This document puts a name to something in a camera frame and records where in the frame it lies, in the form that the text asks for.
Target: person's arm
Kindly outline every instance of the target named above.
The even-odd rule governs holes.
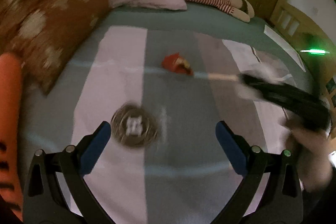
[[[291,129],[286,148],[295,152],[298,143],[304,147],[297,161],[298,175],[304,186],[302,224],[336,223],[336,169],[329,161],[325,133],[297,127],[293,121],[286,125]]]

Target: round metal lid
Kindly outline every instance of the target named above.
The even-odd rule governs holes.
[[[111,120],[112,135],[118,142],[130,147],[150,144],[157,136],[157,128],[148,112],[132,104],[119,108]]]

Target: red cloth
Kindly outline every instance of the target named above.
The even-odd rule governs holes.
[[[171,72],[194,75],[193,70],[190,68],[190,64],[186,59],[180,56],[179,52],[167,55],[162,61],[162,67]]]

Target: red object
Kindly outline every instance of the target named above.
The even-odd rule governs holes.
[[[23,197],[17,175],[17,125],[21,93],[21,61],[4,53],[0,55],[0,162],[5,167],[0,168],[0,195],[20,220]]]
[[[189,62],[181,57],[179,52],[172,55],[167,55],[162,61],[162,67],[171,72],[194,75],[193,70],[190,68]]]

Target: green light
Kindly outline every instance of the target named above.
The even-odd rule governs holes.
[[[325,55],[326,53],[329,53],[329,52],[326,52],[325,50],[319,50],[316,48],[312,48],[310,50],[301,50],[300,52],[308,52],[310,54],[318,54],[318,55]]]

